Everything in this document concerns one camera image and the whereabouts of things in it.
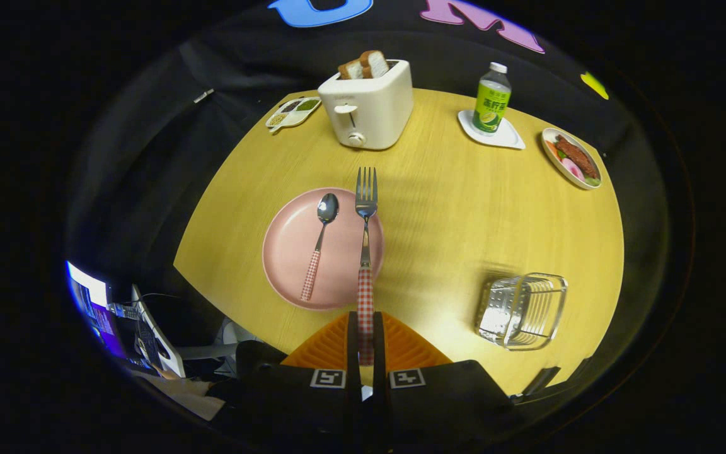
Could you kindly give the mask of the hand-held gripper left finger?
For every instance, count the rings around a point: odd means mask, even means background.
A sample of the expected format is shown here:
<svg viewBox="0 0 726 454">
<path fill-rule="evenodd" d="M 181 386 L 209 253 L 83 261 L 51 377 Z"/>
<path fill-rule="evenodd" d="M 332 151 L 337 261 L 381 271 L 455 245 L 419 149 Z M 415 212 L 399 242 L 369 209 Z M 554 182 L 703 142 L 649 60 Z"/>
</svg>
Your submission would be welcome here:
<svg viewBox="0 0 726 454">
<path fill-rule="evenodd" d="M 242 411 L 264 439 L 357 439 L 361 403 L 357 313 L 320 328 L 279 362 L 243 377 Z"/>
</svg>

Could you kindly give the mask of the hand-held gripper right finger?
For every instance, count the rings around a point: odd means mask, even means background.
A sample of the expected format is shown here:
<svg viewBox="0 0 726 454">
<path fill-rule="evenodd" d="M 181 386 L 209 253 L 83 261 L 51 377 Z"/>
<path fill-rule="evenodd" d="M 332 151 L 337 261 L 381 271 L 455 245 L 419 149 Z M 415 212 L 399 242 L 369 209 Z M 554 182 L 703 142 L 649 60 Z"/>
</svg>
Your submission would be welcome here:
<svg viewBox="0 0 726 454">
<path fill-rule="evenodd" d="M 475 360 L 453 362 L 385 312 L 374 314 L 372 421 L 386 439 L 498 439 L 515 406 Z"/>
</svg>

